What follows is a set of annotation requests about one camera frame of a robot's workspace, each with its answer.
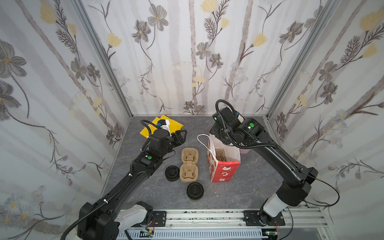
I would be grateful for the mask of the red white paper bag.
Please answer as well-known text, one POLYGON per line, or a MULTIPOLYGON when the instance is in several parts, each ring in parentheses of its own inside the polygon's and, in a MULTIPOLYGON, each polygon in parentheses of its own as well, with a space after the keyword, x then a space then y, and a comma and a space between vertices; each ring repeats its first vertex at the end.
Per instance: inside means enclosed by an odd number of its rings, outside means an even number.
POLYGON ((223 144, 211 134, 200 134, 197 139, 207 149, 211 183, 229 182, 241 163, 239 149, 223 144), (226 162, 217 161, 215 149, 224 149, 226 162))

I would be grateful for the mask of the brown pulp cup carrier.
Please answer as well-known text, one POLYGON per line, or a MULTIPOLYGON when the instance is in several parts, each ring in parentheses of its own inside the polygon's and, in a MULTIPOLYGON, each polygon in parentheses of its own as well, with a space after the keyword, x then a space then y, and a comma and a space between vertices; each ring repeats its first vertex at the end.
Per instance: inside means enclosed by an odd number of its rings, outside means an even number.
POLYGON ((184 148, 181 157, 183 165, 180 167, 180 180, 185 183, 196 182, 199 178, 199 151, 195 148, 184 148))

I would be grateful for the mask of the black plastic cup lid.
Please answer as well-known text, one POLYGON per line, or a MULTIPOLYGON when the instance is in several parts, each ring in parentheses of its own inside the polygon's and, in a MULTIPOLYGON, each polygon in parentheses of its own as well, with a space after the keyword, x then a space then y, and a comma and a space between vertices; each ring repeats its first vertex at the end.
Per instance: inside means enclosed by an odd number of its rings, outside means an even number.
POLYGON ((187 187, 187 196, 193 201, 200 200, 204 195, 204 188, 200 183, 190 183, 187 187))

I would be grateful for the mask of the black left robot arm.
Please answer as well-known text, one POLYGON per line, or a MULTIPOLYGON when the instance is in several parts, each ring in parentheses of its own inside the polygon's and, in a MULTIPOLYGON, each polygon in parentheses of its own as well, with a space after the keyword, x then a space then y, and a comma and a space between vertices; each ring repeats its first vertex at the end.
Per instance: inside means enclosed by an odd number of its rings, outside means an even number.
POLYGON ((154 124, 148 120, 140 123, 149 136, 140 154, 132 161, 129 172, 106 195, 94 204, 85 203, 79 218, 62 234, 61 239, 74 229, 82 240, 115 240, 120 231, 130 227, 119 216, 123 202, 161 166, 168 153, 185 143, 187 130, 171 132, 170 127, 154 124))

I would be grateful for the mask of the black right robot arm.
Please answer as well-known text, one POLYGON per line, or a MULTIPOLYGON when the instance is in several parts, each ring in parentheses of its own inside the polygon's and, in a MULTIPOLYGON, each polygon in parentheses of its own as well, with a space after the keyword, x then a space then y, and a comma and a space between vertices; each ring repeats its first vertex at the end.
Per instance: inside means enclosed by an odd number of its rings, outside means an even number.
POLYGON ((318 180, 319 172, 314 167, 300 164, 272 139, 258 121, 244 119, 229 102, 217 100, 215 108, 215 124, 210 134, 226 146, 255 151, 283 178, 280 188, 263 203, 254 217, 258 226, 275 224, 285 208, 296 207, 305 201, 312 189, 311 184, 318 180))

